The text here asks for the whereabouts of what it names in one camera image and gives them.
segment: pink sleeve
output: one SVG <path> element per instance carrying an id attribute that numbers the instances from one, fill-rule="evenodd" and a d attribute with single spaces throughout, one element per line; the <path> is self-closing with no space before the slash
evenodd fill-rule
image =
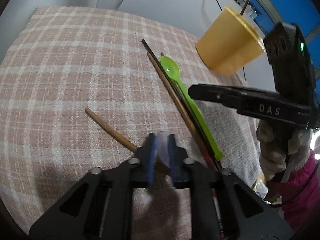
<path id="1" fill-rule="evenodd" d="M 300 170 L 291 172 L 288 182 L 277 183 L 276 190 L 282 195 L 283 203 L 294 197 L 297 191 L 303 187 L 304 183 L 314 171 L 315 166 L 316 162 L 314 160 L 314 154 L 311 153 L 309 160 Z M 296 232 L 310 217 L 319 198 L 319 180 L 317 174 L 315 174 L 310 183 L 297 198 L 291 203 L 282 206 L 284 219 L 289 223 L 294 232 Z"/>

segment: metal screw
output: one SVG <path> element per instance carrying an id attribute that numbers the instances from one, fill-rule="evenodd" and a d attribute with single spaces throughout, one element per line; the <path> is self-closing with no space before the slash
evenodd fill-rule
<path id="1" fill-rule="evenodd" d="M 225 176 L 229 176 L 231 175 L 231 170 L 229 170 L 228 168 L 224 168 L 221 170 L 221 173 Z"/>
<path id="2" fill-rule="evenodd" d="M 183 160 L 183 162 L 184 162 L 184 164 L 186 164 L 186 165 L 192 165 L 192 164 L 195 164 L 195 163 L 196 163 L 195 160 L 190 159 L 190 158 L 185 158 L 185 159 Z"/>
<path id="3" fill-rule="evenodd" d="M 140 160 L 138 158 L 131 158 L 128 160 L 128 162 L 132 165 L 138 165 L 140 163 Z"/>
<path id="4" fill-rule="evenodd" d="M 100 167 L 94 167 L 90 172 L 93 175 L 99 175 L 102 172 L 102 169 Z"/>

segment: hand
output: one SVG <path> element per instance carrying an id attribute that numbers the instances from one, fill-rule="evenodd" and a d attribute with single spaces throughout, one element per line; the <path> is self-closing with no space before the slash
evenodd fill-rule
<path id="1" fill-rule="evenodd" d="M 286 169 L 286 155 L 297 154 L 293 171 L 301 169 L 310 156 L 310 142 L 312 131 L 310 129 L 296 129 L 292 138 L 288 140 L 288 153 L 285 153 L 275 140 L 272 127 L 267 122 L 260 120 L 257 128 L 257 139 L 260 141 L 260 166 L 266 177 L 271 180 L 276 173 Z"/>

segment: yellow plastic container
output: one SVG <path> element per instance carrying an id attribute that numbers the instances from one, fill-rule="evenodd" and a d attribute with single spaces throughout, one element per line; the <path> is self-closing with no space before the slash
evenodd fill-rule
<path id="1" fill-rule="evenodd" d="M 235 73 L 265 51 L 255 29 L 230 6 L 224 8 L 196 49 L 204 64 L 222 75 Z"/>

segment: green spoon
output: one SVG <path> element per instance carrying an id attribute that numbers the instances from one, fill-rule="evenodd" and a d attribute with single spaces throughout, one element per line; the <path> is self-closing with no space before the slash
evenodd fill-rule
<path id="1" fill-rule="evenodd" d="M 180 68 L 178 66 L 178 64 L 170 57 L 167 56 L 162 56 L 160 63 L 162 65 L 162 68 L 166 71 L 168 77 L 172 80 L 174 80 L 181 92 L 183 93 L 184 97 L 186 98 L 187 102 L 190 105 L 190 108 L 192 109 L 193 113 L 195 114 L 196 118 L 198 119 L 198 122 L 202 128 L 202 130 L 204 131 L 204 134 L 206 135 L 210 146 L 212 147 L 213 151 L 214 151 L 214 156 L 217 160 L 220 160 L 221 158 L 223 158 L 223 153 L 219 150 L 209 128 L 208 125 L 206 124 L 205 120 L 202 117 L 202 114 L 200 113 L 198 107 L 196 106 L 196 103 L 194 102 L 194 100 L 188 95 L 188 90 L 187 88 L 184 86 L 183 82 L 180 79 Z"/>

